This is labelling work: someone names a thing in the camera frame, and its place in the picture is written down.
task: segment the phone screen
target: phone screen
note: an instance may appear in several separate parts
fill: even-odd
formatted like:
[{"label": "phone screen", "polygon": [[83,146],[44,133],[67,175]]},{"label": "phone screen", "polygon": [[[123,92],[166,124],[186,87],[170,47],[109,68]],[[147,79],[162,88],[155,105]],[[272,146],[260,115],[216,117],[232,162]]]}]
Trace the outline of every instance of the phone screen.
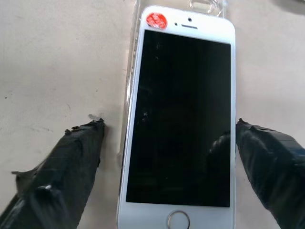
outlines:
[{"label": "phone screen", "polygon": [[231,45],[146,30],[127,202],[230,207]]}]

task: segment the transparent plastic case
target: transparent plastic case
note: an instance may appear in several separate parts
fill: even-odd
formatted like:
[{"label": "transparent plastic case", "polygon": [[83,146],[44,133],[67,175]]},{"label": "transparent plastic case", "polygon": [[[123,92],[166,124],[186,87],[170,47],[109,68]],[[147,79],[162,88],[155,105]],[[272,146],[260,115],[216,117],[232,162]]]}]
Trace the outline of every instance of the transparent plastic case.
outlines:
[{"label": "transparent plastic case", "polygon": [[131,29],[131,41],[129,47],[128,67],[126,75],[126,95],[124,103],[122,136],[120,151],[118,154],[118,164],[122,165],[125,136],[128,127],[130,96],[133,88],[133,70],[136,55],[138,31],[141,20],[141,14],[147,6],[158,5],[164,7],[175,8],[185,11],[194,11],[211,16],[226,18],[227,0],[137,0],[134,6],[133,23]]}]

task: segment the iphone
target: iphone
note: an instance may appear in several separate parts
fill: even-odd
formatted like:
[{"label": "iphone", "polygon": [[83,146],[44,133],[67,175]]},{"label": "iphone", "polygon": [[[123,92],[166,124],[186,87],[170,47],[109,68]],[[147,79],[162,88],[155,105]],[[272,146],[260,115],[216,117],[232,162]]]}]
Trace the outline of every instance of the iphone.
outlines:
[{"label": "iphone", "polygon": [[235,226],[235,30],[144,9],[125,139],[119,229]]}]

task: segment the phone bezel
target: phone bezel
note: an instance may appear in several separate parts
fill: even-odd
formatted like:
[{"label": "phone bezel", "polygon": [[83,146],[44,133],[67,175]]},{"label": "phone bezel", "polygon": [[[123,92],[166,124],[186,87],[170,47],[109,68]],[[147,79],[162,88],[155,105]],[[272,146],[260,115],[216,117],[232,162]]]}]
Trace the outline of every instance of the phone bezel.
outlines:
[{"label": "phone bezel", "polygon": [[[150,27],[146,17],[152,13],[162,13],[168,25],[164,30]],[[168,216],[177,210],[185,212],[191,221],[192,229],[218,228],[233,229],[235,226],[235,29],[225,19],[187,12],[161,6],[149,6],[144,9],[139,28],[138,44],[135,58],[134,81],[128,112],[120,196],[117,212],[119,229],[166,229]],[[231,172],[230,172],[230,207],[202,207],[164,204],[145,204],[126,202],[128,172],[132,146],[134,115],[137,100],[139,74],[142,58],[142,46],[145,30],[165,32],[180,36],[229,43],[231,45]]]}]

